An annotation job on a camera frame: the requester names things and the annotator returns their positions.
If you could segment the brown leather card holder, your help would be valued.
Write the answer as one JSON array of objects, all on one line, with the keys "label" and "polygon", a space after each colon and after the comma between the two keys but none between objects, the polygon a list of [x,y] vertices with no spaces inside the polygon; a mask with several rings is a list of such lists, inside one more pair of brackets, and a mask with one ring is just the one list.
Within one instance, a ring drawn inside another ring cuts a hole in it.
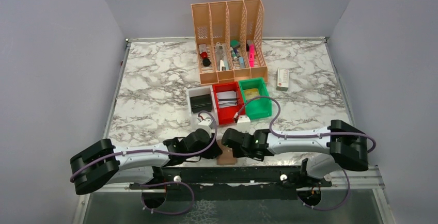
[{"label": "brown leather card holder", "polygon": [[222,154],[216,158],[216,164],[219,166],[232,166],[237,163],[237,159],[234,158],[232,149],[224,146],[221,142],[218,142],[218,146],[222,151]]}]

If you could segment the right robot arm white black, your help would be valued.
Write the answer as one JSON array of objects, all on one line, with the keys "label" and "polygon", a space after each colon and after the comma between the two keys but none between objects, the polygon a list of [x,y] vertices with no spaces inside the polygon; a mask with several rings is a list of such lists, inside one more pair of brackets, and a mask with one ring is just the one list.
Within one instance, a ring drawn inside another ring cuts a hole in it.
[{"label": "right robot arm white black", "polygon": [[304,131],[277,131],[272,125],[252,134],[227,129],[221,143],[230,148],[236,158],[247,157],[261,162],[267,156],[284,153],[317,153],[316,157],[306,158],[301,163],[298,180],[304,186],[311,186],[340,169],[368,170],[368,154],[377,146],[371,136],[341,120]]}]

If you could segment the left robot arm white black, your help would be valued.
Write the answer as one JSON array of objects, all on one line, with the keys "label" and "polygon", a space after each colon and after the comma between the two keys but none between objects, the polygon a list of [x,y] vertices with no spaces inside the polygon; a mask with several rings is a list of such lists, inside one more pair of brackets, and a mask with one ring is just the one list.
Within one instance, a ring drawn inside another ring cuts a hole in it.
[{"label": "left robot arm white black", "polygon": [[162,174],[154,167],[180,165],[191,157],[215,159],[221,154],[214,134],[203,129],[156,145],[132,148],[116,146],[106,138],[70,158],[70,181],[77,195],[113,183],[145,183],[156,188],[162,183]]}]

